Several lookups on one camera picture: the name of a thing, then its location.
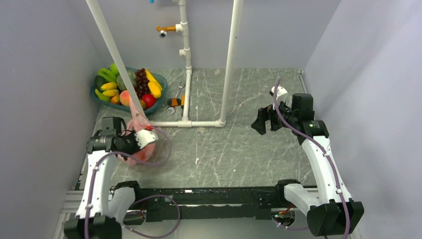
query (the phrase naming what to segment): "orange faucet handle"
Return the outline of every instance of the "orange faucet handle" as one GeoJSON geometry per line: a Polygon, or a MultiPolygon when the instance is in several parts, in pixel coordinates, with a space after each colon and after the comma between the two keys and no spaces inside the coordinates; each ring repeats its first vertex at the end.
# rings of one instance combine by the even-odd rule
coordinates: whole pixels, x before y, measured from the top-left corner
{"type": "Polygon", "coordinates": [[[165,27],[160,27],[157,26],[157,31],[176,31],[176,26],[165,26],[165,27]]]}

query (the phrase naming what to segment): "fruit basket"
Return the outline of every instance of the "fruit basket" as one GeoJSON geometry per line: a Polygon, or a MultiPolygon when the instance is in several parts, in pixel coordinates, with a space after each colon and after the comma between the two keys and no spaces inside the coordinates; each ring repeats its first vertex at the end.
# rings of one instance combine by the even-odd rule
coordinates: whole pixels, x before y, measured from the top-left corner
{"type": "MultiPolygon", "coordinates": [[[[137,71],[137,69],[130,68],[130,67],[126,67],[126,70],[128,72],[136,72],[137,71]]],[[[163,76],[158,75],[158,74],[154,74],[154,73],[151,73],[151,74],[157,80],[157,82],[161,85],[161,87],[163,88],[163,90],[161,92],[161,96],[157,99],[157,101],[155,102],[155,104],[153,106],[151,106],[150,108],[144,110],[145,115],[147,115],[147,116],[150,116],[151,114],[153,114],[161,105],[165,105],[166,104],[166,99],[165,98],[166,98],[167,88],[168,88],[167,81],[166,81],[166,79],[163,76]]],[[[91,88],[91,92],[90,92],[91,98],[93,98],[94,101],[96,101],[96,102],[98,102],[100,104],[103,104],[105,106],[109,106],[111,108],[115,108],[115,109],[118,109],[118,110],[130,112],[130,108],[129,107],[126,107],[124,105],[117,105],[117,104],[113,104],[113,103],[110,103],[110,102],[106,102],[106,101],[100,100],[98,98],[98,96],[96,95],[96,93],[95,93],[95,89],[96,89],[96,87],[93,86],[91,88]]]]}

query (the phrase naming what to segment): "white wall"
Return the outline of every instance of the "white wall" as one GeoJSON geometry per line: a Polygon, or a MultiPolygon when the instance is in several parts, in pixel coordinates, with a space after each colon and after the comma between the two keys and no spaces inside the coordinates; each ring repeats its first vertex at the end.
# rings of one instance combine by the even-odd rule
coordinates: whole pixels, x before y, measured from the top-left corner
{"type": "Polygon", "coordinates": [[[0,238],[48,239],[97,106],[99,55],[67,0],[0,1],[0,238]]]}
{"type": "Polygon", "coordinates": [[[342,0],[305,68],[363,238],[422,238],[421,42],[420,0],[342,0]]]}
{"type": "MultiPolygon", "coordinates": [[[[85,0],[71,0],[101,57],[112,62],[85,0]]],[[[340,0],[246,0],[235,67],[303,69],[340,0]]],[[[183,68],[183,39],[161,39],[156,26],[180,22],[174,2],[100,0],[110,30],[127,66],[183,68]]],[[[187,0],[192,65],[225,67],[233,0],[187,0]]]]}

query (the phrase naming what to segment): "avocado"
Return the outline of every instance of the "avocado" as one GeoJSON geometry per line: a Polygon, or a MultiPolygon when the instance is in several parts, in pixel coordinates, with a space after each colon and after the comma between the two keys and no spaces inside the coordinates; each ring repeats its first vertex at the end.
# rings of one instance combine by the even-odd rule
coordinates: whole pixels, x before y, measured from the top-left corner
{"type": "Polygon", "coordinates": [[[97,89],[100,93],[103,92],[101,90],[101,86],[103,86],[106,83],[108,83],[108,81],[104,77],[102,77],[102,76],[95,76],[95,78],[94,78],[94,86],[95,86],[95,89],[97,89]]]}

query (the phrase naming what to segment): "peach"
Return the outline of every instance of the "peach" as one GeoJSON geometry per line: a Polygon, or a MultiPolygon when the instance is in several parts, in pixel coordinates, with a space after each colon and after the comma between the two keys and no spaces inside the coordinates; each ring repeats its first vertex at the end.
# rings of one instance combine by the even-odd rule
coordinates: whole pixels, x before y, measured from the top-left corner
{"type": "Polygon", "coordinates": [[[122,105],[129,107],[130,95],[129,91],[125,90],[120,93],[120,102],[122,105]]]}

